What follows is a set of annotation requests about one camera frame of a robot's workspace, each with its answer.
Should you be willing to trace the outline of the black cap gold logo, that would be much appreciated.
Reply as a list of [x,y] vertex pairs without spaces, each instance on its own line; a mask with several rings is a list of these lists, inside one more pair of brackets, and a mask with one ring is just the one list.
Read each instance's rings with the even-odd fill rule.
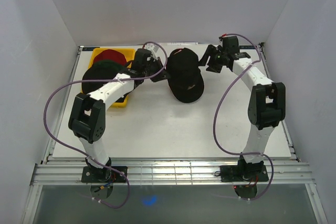
[[169,87],[177,100],[182,103],[197,101],[204,92],[204,80],[198,67],[198,55],[188,49],[170,53],[166,71],[171,75]]

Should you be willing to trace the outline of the black NY baseball cap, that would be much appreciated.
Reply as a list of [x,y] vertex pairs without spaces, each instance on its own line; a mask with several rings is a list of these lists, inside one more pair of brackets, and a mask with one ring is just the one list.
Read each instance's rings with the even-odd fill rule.
[[82,77],[82,93],[88,94],[92,91],[98,90],[107,83],[106,80],[114,79],[117,74],[125,69],[126,67],[123,67],[122,69],[116,69],[91,66]]

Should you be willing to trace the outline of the pink LA baseball cap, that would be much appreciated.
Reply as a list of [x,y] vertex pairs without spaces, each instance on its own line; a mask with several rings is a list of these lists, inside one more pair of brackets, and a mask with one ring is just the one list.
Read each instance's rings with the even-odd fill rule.
[[178,53],[178,52],[180,52],[180,51],[182,51],[183,50],[183,48],[177,48],[177,49],[175,49],[173,52],[176,54],[176,53]]

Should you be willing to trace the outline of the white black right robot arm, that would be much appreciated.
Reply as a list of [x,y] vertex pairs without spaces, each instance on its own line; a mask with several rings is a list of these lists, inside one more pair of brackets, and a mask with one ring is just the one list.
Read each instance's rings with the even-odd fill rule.
[[286,87],[282,82],[273,82],[255,65],[262,57],[253,61],[246,52],[241,52],[239,34],[223,34],[221,45],[208,45],[199,61],[208,72],[220,73],[228,68],[250,91],[247,108],[251,123],[246,146],[240,153],[236,171],[242,180],[250,180],[261,173],[264,166],[265,148],[271,133],[284,120],[286,115]]

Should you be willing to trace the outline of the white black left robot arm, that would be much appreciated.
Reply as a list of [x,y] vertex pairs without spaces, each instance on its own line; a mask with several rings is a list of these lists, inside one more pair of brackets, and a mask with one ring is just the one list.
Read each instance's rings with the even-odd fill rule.
[[68,127],[82,143],[87,153],[87,171],[95,181],[111,181],[111,170],[102,136],[106,129],[106,111],[143,83],[166,80],[167,72],[153,49],[140,48],[131,60],[115,50],[98,54],[83,75],[81,92],[73,102]]

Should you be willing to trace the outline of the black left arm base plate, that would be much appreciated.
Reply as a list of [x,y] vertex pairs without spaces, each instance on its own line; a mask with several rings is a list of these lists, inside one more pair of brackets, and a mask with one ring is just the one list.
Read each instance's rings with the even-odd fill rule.
[[126,179],[115,171],[85,166],[81,175],[82,183],[125,183]]

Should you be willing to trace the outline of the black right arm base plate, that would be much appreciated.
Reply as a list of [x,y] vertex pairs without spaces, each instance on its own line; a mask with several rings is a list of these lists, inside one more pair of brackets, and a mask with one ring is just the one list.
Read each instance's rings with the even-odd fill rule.
[[222,165],[219,167],[219,177],[221,182],[248,182],[255,181],[256,178],[259,182],[268,182],[269,176],[265,165],[261,170],[243,172],[238,168],[238,165]]

